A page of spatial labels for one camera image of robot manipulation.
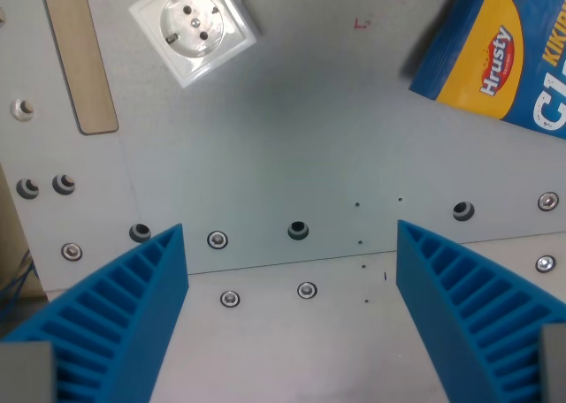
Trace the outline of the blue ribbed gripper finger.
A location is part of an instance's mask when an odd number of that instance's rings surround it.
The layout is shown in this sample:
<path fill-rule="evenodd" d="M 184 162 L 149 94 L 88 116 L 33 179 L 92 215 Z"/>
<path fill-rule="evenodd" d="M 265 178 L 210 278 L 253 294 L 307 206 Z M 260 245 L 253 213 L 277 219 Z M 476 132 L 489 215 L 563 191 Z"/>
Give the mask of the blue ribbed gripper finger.
<path fill-rule="evenodd" d="M 540 402 L 539 335 L 565 305 L 423 227 L 397 224 L 396 285 L 451 402 Z"/>
<path fill-rule="evenodd" d="M 188 289 L 176 224 L 83 278 L 4 342 L 51 344 L 58 402 L 148 402 Z"/>

